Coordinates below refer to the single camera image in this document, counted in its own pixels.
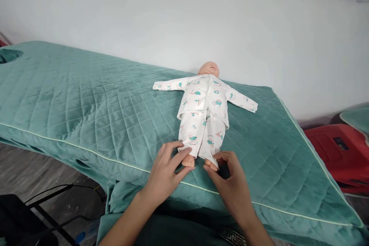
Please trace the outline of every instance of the doll head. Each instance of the doll head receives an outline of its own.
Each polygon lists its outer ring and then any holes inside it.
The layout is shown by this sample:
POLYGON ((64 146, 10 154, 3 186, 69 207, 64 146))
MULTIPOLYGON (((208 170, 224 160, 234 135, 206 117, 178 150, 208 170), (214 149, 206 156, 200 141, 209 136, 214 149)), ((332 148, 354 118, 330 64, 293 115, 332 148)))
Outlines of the doll head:
POLYGON ((215 77, 219 77, 219 68, 215 62, 208 61, 204 63, 199 70, 198 75, 202 74, 211 74, 214 75, 215 77))

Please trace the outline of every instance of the baby doll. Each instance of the baby doll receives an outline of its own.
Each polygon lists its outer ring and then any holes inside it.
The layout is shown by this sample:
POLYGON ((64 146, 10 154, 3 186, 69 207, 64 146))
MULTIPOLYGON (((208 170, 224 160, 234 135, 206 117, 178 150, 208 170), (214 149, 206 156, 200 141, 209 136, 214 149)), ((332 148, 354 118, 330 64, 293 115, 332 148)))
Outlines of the baby doll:
POLYGON ((154 90, 184 91, 177 115, 181 120, 178 140, 184 145, 179 150, 192 148, 182 161, 184 166, 194 167, 194 159, 199 156, 213 170, 218 170, 213 155, 220 151, 229 128, 227 101, 253 113, 258 109, 256 102, 223 83, 218 76, 218 66, 208 61, 198 76, 154 83, 154 90))

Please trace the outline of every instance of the pants leg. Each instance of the pants leg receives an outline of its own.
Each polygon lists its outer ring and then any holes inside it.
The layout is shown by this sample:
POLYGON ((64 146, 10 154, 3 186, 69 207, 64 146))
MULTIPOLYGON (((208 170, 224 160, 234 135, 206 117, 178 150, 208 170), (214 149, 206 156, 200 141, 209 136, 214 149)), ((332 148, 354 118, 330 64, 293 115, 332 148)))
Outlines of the pants leg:
POLYGON ((178 140, 182 141, 184 147, 178 148, 178 150, 181 151, 183 149, 191 147, 192 151, 189 154, 197 158, 201 141, 203 140, 204 136, 205 121, 206 121, 206 111, 202 113, 182 114, 178 140))
POLYGON ((199 157, 210 160, 218 168, 218 163, 213 158, 213 155, 220 152, 225 133, 226 125, 223 121, 213 116, 208 110, 206 114, 205 132, 199 150, 199 157))

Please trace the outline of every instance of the wrist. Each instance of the wrist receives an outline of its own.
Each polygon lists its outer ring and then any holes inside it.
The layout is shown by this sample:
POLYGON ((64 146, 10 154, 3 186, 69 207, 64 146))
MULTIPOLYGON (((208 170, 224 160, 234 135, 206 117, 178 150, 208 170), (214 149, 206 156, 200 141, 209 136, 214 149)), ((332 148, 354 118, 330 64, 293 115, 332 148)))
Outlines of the wrist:
POLYGON ((141 189, 138 193, 136 193, 135 199, 137 199, 137 201, 140 202, 142 207, 146 207, 152 210, 153 212, 160 205, 156 203, 156 201, 153 199, 150 193, 145 189, 145 187, 141 189))
POLYGON ((251 207, 245 211, 244 216, 237 223, 243 231, 246 231, 255 224, 256 220, 258 220, 258 216, 256 215, 254 208, 251 207))

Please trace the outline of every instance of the hand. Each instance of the hand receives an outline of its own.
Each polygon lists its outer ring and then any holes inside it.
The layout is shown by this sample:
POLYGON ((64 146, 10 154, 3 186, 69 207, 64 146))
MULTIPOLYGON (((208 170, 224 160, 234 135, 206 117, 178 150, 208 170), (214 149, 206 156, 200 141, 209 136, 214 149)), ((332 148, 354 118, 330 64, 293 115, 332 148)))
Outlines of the hand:
POLYGON ((229 213, 244 229, 251 219, 250 217, 256 216, 251 203, 245 173, 234 152, 224 151, 215 154, 213 157, 219 163, 219 166, 224 163, 228 164, 231 176, 225 180, 208 165, 204 165, 203 168, 213 180, 229 213))
POLYGON ((147 184, 141 190, 145 199, 148 199, 155 208, 172 194, 190 171, 195 169, 195 167, 184 167, 175 173, 178 165, 192 150, 186 148, 172 158, 173 149, 183 146, 180 141, 168 142, 163 144, 158 152, 147 184))

